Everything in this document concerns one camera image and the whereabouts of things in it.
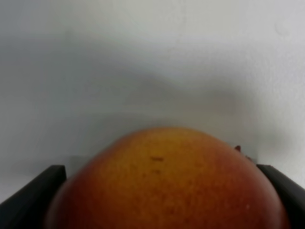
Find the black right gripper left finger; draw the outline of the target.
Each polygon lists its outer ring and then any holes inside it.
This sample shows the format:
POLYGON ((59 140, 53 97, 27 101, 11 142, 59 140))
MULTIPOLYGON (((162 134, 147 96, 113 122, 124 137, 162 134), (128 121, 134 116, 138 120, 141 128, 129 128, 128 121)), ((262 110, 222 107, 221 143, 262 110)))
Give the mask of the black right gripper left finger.
POLYGON ((63 165, 52 165, 0 204, 2 229, 42 229, 48 207, 66 181, 63 165))

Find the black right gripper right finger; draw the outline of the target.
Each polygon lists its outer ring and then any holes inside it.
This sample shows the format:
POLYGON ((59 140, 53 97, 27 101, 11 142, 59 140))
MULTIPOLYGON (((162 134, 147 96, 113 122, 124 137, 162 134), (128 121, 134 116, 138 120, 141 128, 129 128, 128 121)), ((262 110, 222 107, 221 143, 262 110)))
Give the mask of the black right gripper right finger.
POLYGON ((271 165, 256 165, 276 189, 288 214, 291 228, 305 227, 305 189, 271 165))

